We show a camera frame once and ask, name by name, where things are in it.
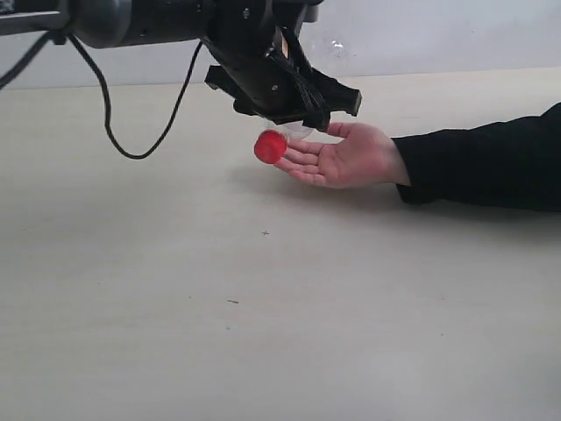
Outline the person's open bare hand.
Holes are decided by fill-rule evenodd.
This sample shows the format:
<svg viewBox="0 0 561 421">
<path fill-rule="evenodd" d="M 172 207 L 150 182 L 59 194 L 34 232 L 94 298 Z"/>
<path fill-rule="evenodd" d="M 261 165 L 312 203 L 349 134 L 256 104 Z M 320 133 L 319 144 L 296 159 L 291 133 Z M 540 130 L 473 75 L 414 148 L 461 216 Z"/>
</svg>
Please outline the person's open bare hand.
<svg viewBox="0 0 561 421">
<path fill-rule="evenodd" d="M 274 166 L 299 182 L 329 189 L 410 185 L 397 145 L 382 130 L 361 123 L 332 123 L 326 133 L 341 141 L 290 141 Z"/>
</svg>

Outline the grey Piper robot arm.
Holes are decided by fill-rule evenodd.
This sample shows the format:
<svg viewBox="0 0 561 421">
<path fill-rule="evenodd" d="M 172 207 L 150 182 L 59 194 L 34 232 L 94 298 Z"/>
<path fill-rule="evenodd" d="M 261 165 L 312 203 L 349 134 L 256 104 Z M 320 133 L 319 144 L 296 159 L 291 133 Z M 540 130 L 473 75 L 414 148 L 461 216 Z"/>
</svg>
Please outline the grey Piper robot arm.
<svg viewBox="0 0 561 421">
<path fill-rule="evenodd" d="M 323 131 L 330 116 L 356 116 L 356 89 L 312 67 L 298 36 L 317 19 L 317 1 L 84 0 L 3 1 L 1 33 L 73 35 L 118 48 L 199 39 L 216 60 L 205 82 L 234 100 L 240 114 Z"/>
</svg>

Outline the black sleeved forearm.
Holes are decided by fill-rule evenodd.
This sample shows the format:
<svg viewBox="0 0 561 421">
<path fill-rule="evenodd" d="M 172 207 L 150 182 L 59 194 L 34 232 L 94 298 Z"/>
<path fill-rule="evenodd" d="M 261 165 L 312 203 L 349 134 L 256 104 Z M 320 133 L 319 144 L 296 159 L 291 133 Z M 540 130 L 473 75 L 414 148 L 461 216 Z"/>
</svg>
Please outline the black sleeved forearm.
<svg viewBox="0 0 561 421">
<path fill-rule="evenodd" d="M 539 116 L 395 139 L 410 184 L 401 200 L 560 209 L 560 106 Z"/>
</svg>

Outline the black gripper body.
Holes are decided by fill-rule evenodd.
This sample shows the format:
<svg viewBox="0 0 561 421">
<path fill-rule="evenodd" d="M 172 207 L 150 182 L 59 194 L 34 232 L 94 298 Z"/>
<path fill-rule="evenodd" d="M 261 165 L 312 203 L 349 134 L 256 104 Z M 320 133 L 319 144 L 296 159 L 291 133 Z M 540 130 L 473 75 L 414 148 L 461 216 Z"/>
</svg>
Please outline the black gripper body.
<svg viewBox="0 0 561 421">
<path fill-rule="evenodd" d="M 316 21 L 317 1 L 218 1 L 202 42 L 216 60 L 205 78 L 234 100 L 236 112 L 268 119 L 288 105 L 288 72 L 267 56 L 302 25 Z"/>
</svg>

